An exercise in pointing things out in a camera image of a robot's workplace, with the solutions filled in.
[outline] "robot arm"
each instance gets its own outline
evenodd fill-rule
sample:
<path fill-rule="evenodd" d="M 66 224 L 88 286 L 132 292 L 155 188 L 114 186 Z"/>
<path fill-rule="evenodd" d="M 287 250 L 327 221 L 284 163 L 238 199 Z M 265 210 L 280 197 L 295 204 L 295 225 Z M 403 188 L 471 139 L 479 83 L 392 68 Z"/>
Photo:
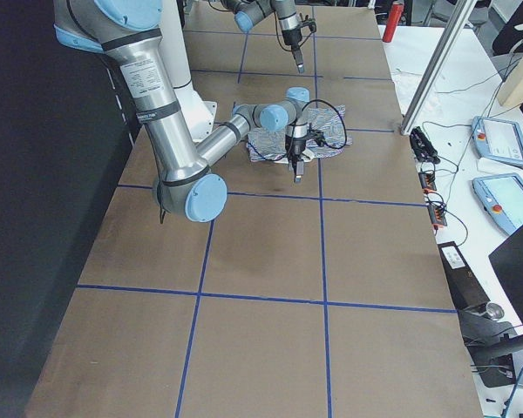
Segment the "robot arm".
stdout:
<path fill-rule="evenodd" d="M 211 165 L 255 127 L 276 131 L 298 124 L 308 91 L 301 89 L 299 96 L 292 90 L 279 104 L 240 106 L 196 147 L 160 56 L 161 10 L 161 0 L 56 0 L 57 37 L 118 62 L 159 165 L 155 198 L 169 212 L 207 222 L 227 199 L 225 183 L 211 173 Z"/>
<path fill-rule="evenodd" d="M 284 43 L 290 47 L 298 72 L 304 73 L 304 60 L 300 49 L 301 29 L 308 26 L 310 32 L 316 32 L 316 20 L 308 17 L 302 20 L 296 13 L 295 0 L 221 0 L 221 4 L 234 13 L 236 24 L 245 33 L 275 13 Z"/>

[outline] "office chair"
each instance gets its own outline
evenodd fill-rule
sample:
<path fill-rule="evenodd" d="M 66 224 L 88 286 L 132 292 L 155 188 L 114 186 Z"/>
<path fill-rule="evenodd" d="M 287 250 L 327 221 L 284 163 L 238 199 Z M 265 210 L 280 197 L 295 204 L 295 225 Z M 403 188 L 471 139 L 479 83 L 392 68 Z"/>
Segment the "office chair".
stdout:
<path fill-rule="evenodd" d="M 453 14 L 455 3 L 456 0 L 433 0 L 423 25 L 430 26 L 430 21 L 433 18 L 447 22 Z M 469 23 L 476 34 L 479 33 L 482 25 L 488 22 L 490 6 L 491 0 L 479 0 L 469 16 Z"/>

